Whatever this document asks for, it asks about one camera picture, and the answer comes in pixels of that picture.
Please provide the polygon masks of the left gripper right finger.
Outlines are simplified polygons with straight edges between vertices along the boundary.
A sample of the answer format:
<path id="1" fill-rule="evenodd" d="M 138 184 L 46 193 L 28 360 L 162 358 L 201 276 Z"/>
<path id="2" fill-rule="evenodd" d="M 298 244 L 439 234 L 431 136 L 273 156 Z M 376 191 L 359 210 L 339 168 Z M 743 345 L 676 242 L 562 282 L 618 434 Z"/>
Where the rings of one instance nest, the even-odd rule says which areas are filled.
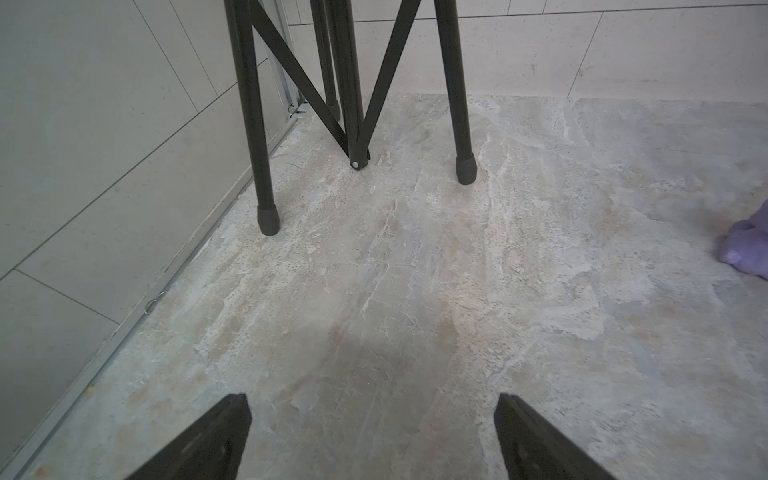
<path id="1" fill-rule="evenodd" d="M 517 395 L 499 395 L 494 426 L 510 479 L 615 479 Z"/>

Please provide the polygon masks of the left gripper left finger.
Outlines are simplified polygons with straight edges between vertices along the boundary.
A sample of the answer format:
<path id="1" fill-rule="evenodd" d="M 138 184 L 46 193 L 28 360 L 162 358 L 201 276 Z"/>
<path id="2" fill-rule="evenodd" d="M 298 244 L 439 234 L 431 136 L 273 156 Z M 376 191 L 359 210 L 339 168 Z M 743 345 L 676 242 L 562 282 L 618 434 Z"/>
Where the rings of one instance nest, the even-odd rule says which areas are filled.
<path id="1" fill-rule="evenodd" d="M 251 422 L 247 396 L 228 394 L 128 479 L 235 480 Z"/>

